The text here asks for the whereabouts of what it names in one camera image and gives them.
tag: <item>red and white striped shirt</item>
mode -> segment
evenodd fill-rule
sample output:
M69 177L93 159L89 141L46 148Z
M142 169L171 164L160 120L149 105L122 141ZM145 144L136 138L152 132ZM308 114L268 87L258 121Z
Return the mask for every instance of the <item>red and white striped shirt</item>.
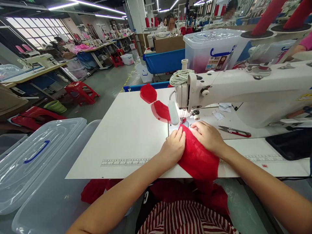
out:
M195 202L160 202L155 205L138 234L238 234L221 215Z

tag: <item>floor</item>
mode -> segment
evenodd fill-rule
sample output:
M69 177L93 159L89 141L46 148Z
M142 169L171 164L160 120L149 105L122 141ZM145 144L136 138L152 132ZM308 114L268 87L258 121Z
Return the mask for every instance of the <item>floor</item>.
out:
M129 51L135 61L132 65L122 67L113 67L108 70L98 70L92 76L87 78L84 83L96 91L100 97L93 105L75 105L63 114L67 118L83 117L87 122L102 119L120 92L124 92L124 86L143 84L140 75L135 70L135 65L145 62L138 56L136 50Z

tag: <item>woman's left hand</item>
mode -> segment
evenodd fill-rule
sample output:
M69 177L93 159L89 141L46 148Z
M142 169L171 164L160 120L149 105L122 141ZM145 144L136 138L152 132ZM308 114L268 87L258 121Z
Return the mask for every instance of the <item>woman's left hand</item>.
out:
M162 145L160 152L156 155L161 159L162 165L169 170L181 159L185 148L185 132L182 127L174 130Z

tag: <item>green basket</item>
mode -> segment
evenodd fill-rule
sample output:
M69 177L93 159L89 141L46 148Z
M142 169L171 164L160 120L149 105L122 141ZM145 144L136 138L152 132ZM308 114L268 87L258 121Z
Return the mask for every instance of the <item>green basket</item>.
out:
M43 108L48 109L50 111L52 110L58 114L61 114L67 111L67 108L63 106L63 104L60 103L58 100L47 103Z

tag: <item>red plastic stool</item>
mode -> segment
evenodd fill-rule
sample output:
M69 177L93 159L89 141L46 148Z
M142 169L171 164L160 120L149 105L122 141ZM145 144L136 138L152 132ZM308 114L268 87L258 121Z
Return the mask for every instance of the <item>red plastic stool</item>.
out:
M118 55L124 55L124 50L123 49L118 49L117 53L118 53Z
M42 125L53 120L66 119L64 116L55 114L46 109L36 106L29 108L27 111L20 113L18 116L11 118L11 122L30 128L36 131Z
M111 56L111 59L112 59L115 67L123 66L123 64L124 64L119 55Z
M81 106L81 104L84 102L87 102L88 104L94 104L94 98L96 96L100 96L93 89L81 81L72 82L65 86L64 89L74 99L74 101L79 104L79 106Z
M136 42L134 40L131 41L134 44L134 47L137 48Z

